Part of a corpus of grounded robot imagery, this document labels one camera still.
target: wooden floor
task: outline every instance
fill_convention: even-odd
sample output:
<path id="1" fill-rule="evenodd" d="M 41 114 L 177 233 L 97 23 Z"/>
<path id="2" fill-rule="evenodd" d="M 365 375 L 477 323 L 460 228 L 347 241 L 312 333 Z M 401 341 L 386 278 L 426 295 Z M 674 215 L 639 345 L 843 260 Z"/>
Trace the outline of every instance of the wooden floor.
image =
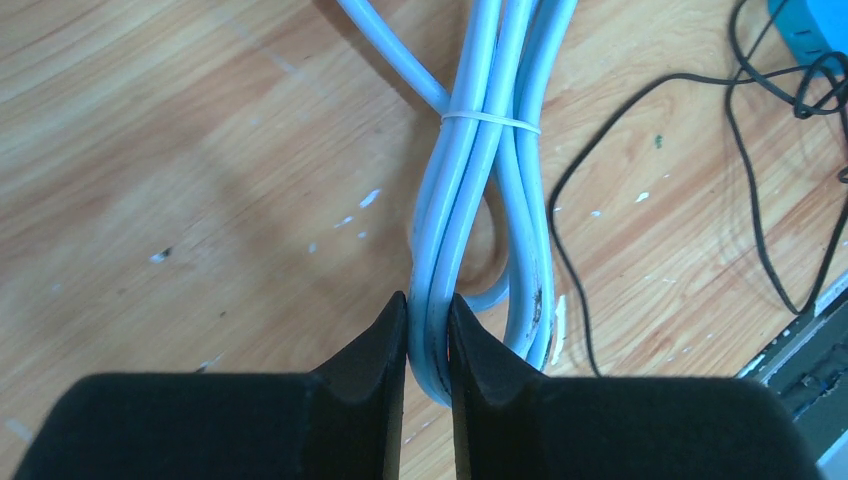
<path id="1" fill-rule="evenodd" d="M 727 76 L 731 3 L 582 2 L 548 89 L 546 184 L 653 77 Z M 742 15 L 747 44 L 762 3 Z M 450 84 L 468 1 L 375 6 Z M 793 64 L 776 34 L 754 60 Z M 733 375 L 792 319 L 753 249 L 722 98 L 664 87 L 561 199 L 609 374 Z M 800 300 L 845 195 L 845 145 L 836 119 L 799 122 L 758 87 L 735 105 L 770 253 Z M 2 2 L 0 474 L 89 373 L 305 370 L 354 338 L 406 287 L 438 128 L 333 0 Z M 465 292 L 502 262 L 485 212 L 473 239 Z M 829 278 L 846 267 L 840 246 Z M 568 341 L 550 372 L 586 374 L 561 274 Z M 500 332 L 505 311 L 482 318 Z M 402 477 L 452 478 L 449 411 L 411 375 L 405 402 Z"/>

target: wood grain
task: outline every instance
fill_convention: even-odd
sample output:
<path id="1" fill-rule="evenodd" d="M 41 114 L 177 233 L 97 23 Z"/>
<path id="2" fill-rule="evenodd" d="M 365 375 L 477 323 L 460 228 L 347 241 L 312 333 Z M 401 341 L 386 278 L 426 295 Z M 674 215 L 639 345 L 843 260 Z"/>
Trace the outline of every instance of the wood grain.
<path id="1" fill-rule="evenodd" d="M 731 3 L 582 2 L 546 99 L 546 184 L 650 79 L 728 75 Z M 468 2 L 375 7 L 450 84 Z M 741 20 L 750 42 L 764 7 Z M 755 63 L 793 60 L 774 34 Z M 792 319 L 754 250 L 722 98 L 663 87 L 563 194 L 558 222 L 605 372 L 733 375 Z M 835 180 L 845 145 L 835 119 L 799 122 L 757 87 L 734 104 L 771 256 L 801 299 L 845 195 Z M 340 349 L 406 286 L 409 219 L 437 132 L 332 0 L 3 2 L 0 474 L 26 449 L 16 427 L 37 431 L 89 373 L 192 371 L 215 358 L 211 371 L 295 371 Z M 464 291 L 503 261 L 485 212 Z M 149 260 L 166 248 L 164 262 Z M 829 278 L 846 267 L 840 248 Z M 568 342 L 550 371 L 586 374 L 561 280 Z M 505 311 L 482 320 L 502 332 Z M 453 477 L 449 412 L 411 375 L 405 402 L 402 476 Z"/>

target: white paint speck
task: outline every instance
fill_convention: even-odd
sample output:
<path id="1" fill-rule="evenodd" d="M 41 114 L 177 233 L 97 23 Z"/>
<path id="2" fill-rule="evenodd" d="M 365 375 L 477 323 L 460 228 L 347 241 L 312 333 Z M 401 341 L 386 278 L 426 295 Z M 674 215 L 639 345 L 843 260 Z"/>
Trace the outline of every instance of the white paint speck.
<path id="1" fill-rule="evenodd" d="M 35 435 L 33 435 L 32 430 L 30 430 L 26 425 L 19 422 L 14 418 L 10 418 L 6 420 L 6 428 L 12 431 L 15 435 L 21 438 L 21 440 L 32 443 L 32 439 Z"/>
<path id="2" fill-rule="evenodd" d="M 554 354 L 551 357 L 551 365 L 556 365 L 565 348 L 565 295 L 560 295 L 557 301 L 556 315 L 556 342 L 554 343 Z"/>
<path id="3" fill-rule="evenodd" d="M 374 203 L 374 200 L 377 200 L 377 197 L 380 195 L 380 189 L 376 189 L 373 192 L 369 193 L 368 196 L 362 199 L 359 202 L 359 208 L 366 208 L 368 205 Z"/>
<path id="4" fill-rule="evenodd" d="M 353 217 L 345 217 L 345 219 L 344 219 L 344 220 L 342 220 L 341 222 L 339 222 L 339 223 L 337 223 L 337 224 L 333 225 L 333 228 L 339 228 L 339 227 L 341 227 L 342 225 L 347 225 L 348 223 L 350 223 L 350 222 L 352 222 L 352 221 L 353 221 Z"/>
<path id="5" fill-rule="evenodd" d="M 220 360 L 223 355 L 224 355 L 223 353 L 219 353 L 218 356 L 213 358 L 212 360 L 210 360 L 208 362 L 201 363 L 200 368 L 202 370 L 208 370 L 209 368 L 214 367 L 215 364 L 218 363 L 218 360 Z"/>
<path id="6" fill-rule="evenodd" d="M 435 418 L 434 418 L 433 420 L 430 420 L 429 422 L 424 422 L 423 424 L 421 424 L 421 429 L 420 429 L 420 430 L 418 430 L 417 432 L 414 432 L 412 435 L 410 435 L 410 436 L 409 436 L 409 438 L 407 438 L 406 440 L 404 440 L 404 441 L 403 441 L 403 444 L 404 444 L 404 445 L 408 445 L 408 444 L 409 444 L 409 442 L 411 442 L 413 438 L 415 438 L 416 436 L 418 436 L 418 434 L 419 434 L 419 433 L 421 433 L 421 431 L 422 431 L 422 430 L 424 430 L 425 428 L 427 428 L 427 427 L 428 427 L 431 423 L 433 423 L 434 421 L 436 421 L 436 419 L 435 419 Z"/>

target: coiled cable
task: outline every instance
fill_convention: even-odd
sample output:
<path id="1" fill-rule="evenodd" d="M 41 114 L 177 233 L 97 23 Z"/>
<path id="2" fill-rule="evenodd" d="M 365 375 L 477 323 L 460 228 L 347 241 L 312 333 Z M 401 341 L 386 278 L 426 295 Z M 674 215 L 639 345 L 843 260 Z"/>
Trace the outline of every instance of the coiled cable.
<path id="1" fill-rule="evenodd" d="M 444 116 L 413 218 L 409 361 L 418 384 L 434 401 L 450 406 L 447 314 L 491 174 L 507 214 L 509 257 L 498 281 L 466 300 L 482 311 L 509 296 L 504 344 L 543 369 L 553 334 L 554 280 L 538 134 L 454 114 L 481 112 L 538 125 L 577 0 L 474 0 L 451 94 L 366 0 L 338 3 L 398 74 Z"/>

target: paint stain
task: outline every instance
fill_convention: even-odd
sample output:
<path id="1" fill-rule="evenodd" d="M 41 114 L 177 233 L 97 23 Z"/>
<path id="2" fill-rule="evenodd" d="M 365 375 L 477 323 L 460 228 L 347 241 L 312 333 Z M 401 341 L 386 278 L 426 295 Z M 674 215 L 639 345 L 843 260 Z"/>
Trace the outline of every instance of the paint stain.
<path id="1" fill-rule="evenodd" d="M 565 337 L 567 334 L 565 329 L 565 295 L 559 296 L 554 315 L 556 317 L 556 343 L 554 343 L 554 355 L 551 357 L 551 365 L 559 363 L 562 350 L 565 348 Z"/>
<path id="2" fill-rule="evenodd" d="M 171 252 L 172 252 L 171 247 L 168 247 L 165 250 L 162 250 L 161 252 L 157 253 L 156 255 L 153 255 L 152 257 L 150 257 L 150 262 L 151 263 L 162 263 L 162 262 L 165 261 L 165 259 L 167 259 L 168 257 L 171 256 Z"/>
<path id="3" fill-rule="evenodd" d="M 32 443 L 32 439 L 35 436 L 33 435 L 32 430 L 30 430 L 26 425 L 14 418 L 6 420 L 6 428 L 11 430 L 12 433 L 14 433 L 18 437 L 20 437 L 21 440 L 27 443 Z"/>
<path id="4" fill-rule="evenodd" d="M 424 431 L 424 429 L 425 429 L 425 428 L 429 427 L 429 426 L 430 426 L 430 424 L 432 424 L 432 423 L 433 423 L 433 422 L 435 422 L 435 421 L 436 421 L 436 419 L 434 418 L 434 419 L 430 420 L 429 422 L 424 422 L 424 423 L 422 423 L 422 424 L 421 424 L 421 429 L 419 429 L 417 432 L 413 432 L 413 433 L 412 433 L 412 435 L 410 435 L 410 436 L 409 436 L 406 440 L 404 440 L 404 441 L 403 441 L 403 444 L 404 444 L 404 445 L 409 445 L 409 442 L 411 442 L 413 438 L 417 437 L 419 433 L 421 433 L 422 431 Z"/>
<path id="5" fill-rule="evenodd" d="M 343 225 L 347 225 L 348 223 L 350 223 L 350 222 L 352 222 L 352 221 L 353 221 L 353 217 L 345 217 L 345 219 L 344 219 L 344 220 L 342 220 L 341 222 L 339 222 L 339 223 L 337 223 L 337 224 L 333 225 L 333 228 L 339 228 L 339 227 L 341 227 L 341 226 L 343 226 Z"/>
<path id="6" fill-rule="evenodd" d="M 533 304 L 535 305 L 535 309 L 533 311 L 533 326 L 539 324 L 539 321 L 542 319 L 542 288 L 540 287 L 536 290 L 536 295 L 533 295 Z"/>
<path id="7" fill-rule="evenodd" d="M 222 356 L 224 356 L 224 354 L 219 353 L 218 356 L 215 357 L 214 359 L 212 359 L 211 361 L 201 363 L 200 368 L 195 370 L 194 373 L 204 373 L 204 372 L 206 372 L 206 370 L 208 370 L 210 367 L 214 367 L 215 364 L 218 363 L 218 360 L 221 360 Z"/>
<path id="8" fill-rule="evenodd" d="M 378 196 L 380 196 L 379 188 L 375 189 L 374 191 L 369 193 L 365 198 L 363 198 L 362 201 L 359 202 L 359 208 L 367 208 L 368 205 L 374 203 L 374 200 L 377 200 Z"/>

